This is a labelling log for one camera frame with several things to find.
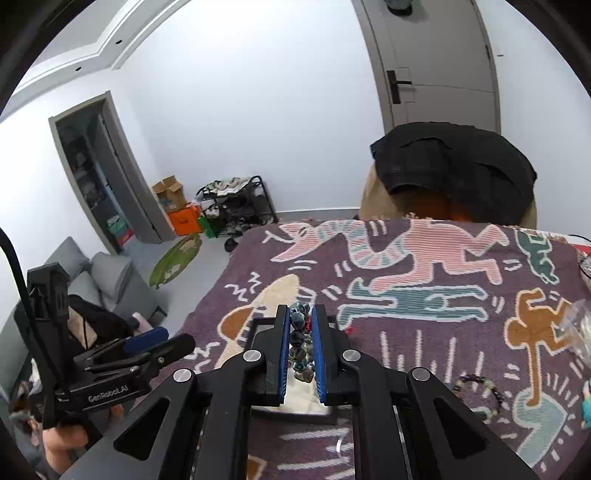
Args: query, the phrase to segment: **cardboard box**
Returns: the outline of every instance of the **cardboard box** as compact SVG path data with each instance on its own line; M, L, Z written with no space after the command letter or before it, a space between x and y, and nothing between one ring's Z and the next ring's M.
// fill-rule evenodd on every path
M183 184L177 182L174 175L153 185L152 190L167 213L178 212L187 204L183 194Z
M203 232L201 225L197 221L200 214L201 209L199 207L194 208L193 206L189 206L178 212L169 213L168 218L170 218L170 222L173 224L174 231L177 232L177 235L188 235L190 233Z

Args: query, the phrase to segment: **open doorway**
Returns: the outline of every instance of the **open doorway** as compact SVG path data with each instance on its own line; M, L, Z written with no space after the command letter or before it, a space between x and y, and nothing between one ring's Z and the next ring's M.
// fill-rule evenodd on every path
M49 119L70 184L114 254L132 236L147 244L175 237L127 143L109 92Z

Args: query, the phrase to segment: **white wall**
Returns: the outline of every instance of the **white wall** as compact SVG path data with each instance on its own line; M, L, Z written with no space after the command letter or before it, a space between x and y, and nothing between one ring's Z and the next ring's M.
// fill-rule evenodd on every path
M538 227L591 238L591 98L560 53L515 8L501 0L476 1L495 54L502 134L538 173Z
M0 124L0 226L14 244L24 275L45 263L68 236L88 257L106 251L67 180L48 118L109 89L138 164L148 181L158 179L159 173L114 72L97 72L52 90ZM4 328L0 335L0 393L2 387L10 385L13 367L18 369L24 359L14 323L6 325L17 301L16 285L0 254L0 330Z
M187 198L260 174L279 211L359 206L384 130L350 0L193 0L121 73L162 176Z

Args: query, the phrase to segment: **pink cartoon figure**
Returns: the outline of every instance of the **pink cartoon figure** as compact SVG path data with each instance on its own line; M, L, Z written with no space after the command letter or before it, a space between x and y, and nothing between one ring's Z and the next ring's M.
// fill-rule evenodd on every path
M411 255L414 261L411 271L377 277L370 282L369 289L375 294L383 293L390 287L429 283L433 280L433 269L437 263L450 275L484 272L493 285L500 285L503 279L496 260L467 260L466 252L481 257L495 244L509 245L509 239L496 225L487 225L473 236L457 225L422 219L410 220L410 228L380 252L372 249L367 226L360 220L330 220L318 226L288 223L280 228L291 240L268 233L265 242L274 238L292 245L274 257L272 261L275 262L303 257L337 235L345 237L350 260L359 268L388 268Z

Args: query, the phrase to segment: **green round mat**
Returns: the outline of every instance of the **green round mat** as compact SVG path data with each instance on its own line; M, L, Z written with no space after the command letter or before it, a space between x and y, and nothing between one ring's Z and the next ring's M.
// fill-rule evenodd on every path
M201 247L201 239L198 233L187 235L174 247L172 247L160 259L150 275L150 286L159 288L176 278L189 262L195 258Z

